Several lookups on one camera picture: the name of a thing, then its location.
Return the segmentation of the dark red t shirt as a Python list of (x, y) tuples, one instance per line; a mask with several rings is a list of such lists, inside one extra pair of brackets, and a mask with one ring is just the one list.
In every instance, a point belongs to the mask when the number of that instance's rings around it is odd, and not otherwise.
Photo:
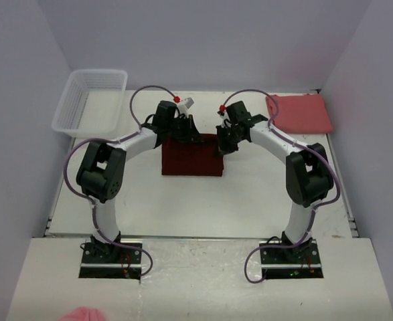
[(178, 142), (168, 139), (161, 147), (163, 176), (221, 177), (224, 158), (218, 151), (215, 134), (202, 134), (202, 142)]

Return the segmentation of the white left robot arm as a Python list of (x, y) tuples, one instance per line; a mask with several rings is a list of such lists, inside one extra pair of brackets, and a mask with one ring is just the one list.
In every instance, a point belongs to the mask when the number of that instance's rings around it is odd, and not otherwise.
[(202, 142), (193, 116), (188, 110), (191, 98), (179, 103), (160, 101), (156, 112), (149, 116), (139, 131), (118, 142), (91, 142), (78, 169), (76, 182), (82, 193), (94, 203), (92, 236), (101, 243), (116, 243), (120, 234), (116, 222), (115, 198), (119, 193), (127, 161), (161, 146), (168, 139), (180, 143)]

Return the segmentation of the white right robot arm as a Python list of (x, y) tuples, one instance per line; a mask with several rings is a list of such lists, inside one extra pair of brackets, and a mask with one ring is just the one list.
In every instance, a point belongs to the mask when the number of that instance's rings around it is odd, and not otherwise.
[(251, 115), (242, 101), (221, 105), (218, 114), (222, 119), (216, 127), (221, 154), (238, 151), (238, 144), (246, 140), (264, 148), (285, 165), (291, 214), (281, 241), (267, 246), (292, 249), (307, 242), (311, 238), (317, 208), (328, 204), (324, 199), (338, 186), (323, 145), (304, 145), (279, 130), (271, 119), (261, 114)]

